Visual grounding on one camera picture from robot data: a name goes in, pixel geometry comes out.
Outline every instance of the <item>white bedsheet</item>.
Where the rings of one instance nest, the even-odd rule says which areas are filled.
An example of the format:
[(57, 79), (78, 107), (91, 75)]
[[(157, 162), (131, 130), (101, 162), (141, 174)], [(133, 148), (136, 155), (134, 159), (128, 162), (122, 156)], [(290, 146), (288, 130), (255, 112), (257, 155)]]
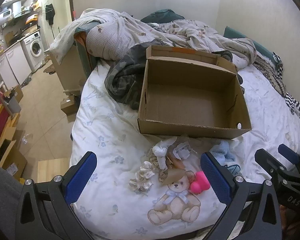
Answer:
[[(157, 143), (157, 136), (143, 136), (138, 132), (137, 112), (116, 103), (107, 93), (104, 79), (109, 66), (100, 61), (91, 73), (82, 92), (81, 105), (73, 126), (73, 152), (70, 165), (75, 165), (87, 152), (97, 155), (98, 164), (74, 210), (83, 225), (97, 239), (152, 240), (167, 238), (212, 225), (221, 215), (221, 204), (212, 188), (198, 195), (201, 202), (199, 217), (192, 223), (170, 220), (160, 226), (152, 224), (147, 214), (161, 198), (166, 186), (158, 176), (152, 177), (149, 192), (136, 194), (129, 186), (149, 149)], [(269, 175), (254, 161), (256, 150), (264, 148), (283, 165), (291, 164), (278, 154), (284, 143), (300, 154), (300, 119), (292, 115), (284, 99), (268, 80), (252, 65), (240, 70), (245, 88), (252, 131), (230, 140), (230, 148), (237, 156), (247, 181), (262, 183)], [(187, 159), (187, 170), (200, 170), (200, 154), (219, 143), (217, 139), (193, 139), (192, 146), (199, 153)]]

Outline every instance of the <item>barcode label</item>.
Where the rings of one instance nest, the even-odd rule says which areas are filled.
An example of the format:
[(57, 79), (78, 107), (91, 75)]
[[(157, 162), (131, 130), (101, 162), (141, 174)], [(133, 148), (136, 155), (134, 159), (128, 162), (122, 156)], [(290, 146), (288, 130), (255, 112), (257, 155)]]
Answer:
[(190, 144), (188, 142), (180, 143), (172, 152), (177, 159), (186, 159), (190, 156)]
[(17, 173), (18, 168), (15, 165), (15, 163), (11, 164), (7, 169), (6, 169), (7, 173), (9, 173), (11, 176), (13, 176), (14, 174)]

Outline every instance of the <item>open cardboard box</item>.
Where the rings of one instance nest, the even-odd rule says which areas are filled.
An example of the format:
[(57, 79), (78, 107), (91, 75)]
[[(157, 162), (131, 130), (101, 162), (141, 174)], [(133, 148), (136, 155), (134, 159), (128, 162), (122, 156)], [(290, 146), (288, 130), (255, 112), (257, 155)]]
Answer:
[(27, 160), (17, 149), (16, 141), (13, 141), (15, 131), (15, 127), (5, 130), (4, 138), (0, 142), (0, 167), (19, 180)]
[(138, 126), (143, 134), (193, 138), (233, 139), (250, 131), (234, 64), (215, 54), (150, 46)]

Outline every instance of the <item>cabinet door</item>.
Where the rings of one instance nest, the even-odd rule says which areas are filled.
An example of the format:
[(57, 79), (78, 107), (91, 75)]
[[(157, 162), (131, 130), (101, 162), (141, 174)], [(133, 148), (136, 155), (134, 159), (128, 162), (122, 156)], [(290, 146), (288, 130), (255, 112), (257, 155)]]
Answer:
[(21, 85), (24, 80), (31, 74), (31, 69), (29, 67), (28, 61), (20, 42), (14, 45), (11, 49), (6, 52), (7, 59), (9, 61), (10, 67), (17, 78), (19, 84)]
[(0, 75), (7, 89), (18, 85), (5, 54), (0, 56)]

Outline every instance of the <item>metal bolt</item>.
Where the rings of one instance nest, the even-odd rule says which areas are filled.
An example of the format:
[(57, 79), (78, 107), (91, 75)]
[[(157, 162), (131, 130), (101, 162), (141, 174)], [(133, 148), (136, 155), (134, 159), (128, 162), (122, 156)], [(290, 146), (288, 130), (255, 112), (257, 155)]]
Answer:
[(243, 177), (241, 177), (241, 176), (236, 176), (235, 177), (235, 180), (237, 181), (237, 182), (243, 182)]
[(31, 183), (32, 183), (31, 179), (27, 179), (26, 182), (25, 182), (26, 185), (30, 185)]
[(60, 175), (57, 175), (57, 176), (55, 176), (55, 177), (53, 178), (53, 180), (54, 180), (55, 182), (59, 182), (61, 179), (62, 179), (62, 177), (61, 177)]
[(267, 179), (267, 180), (266, 180), (266, 185), (271, 186), (271, 185), (272, 185), (272, 182), (269, 181), (269, 180)]

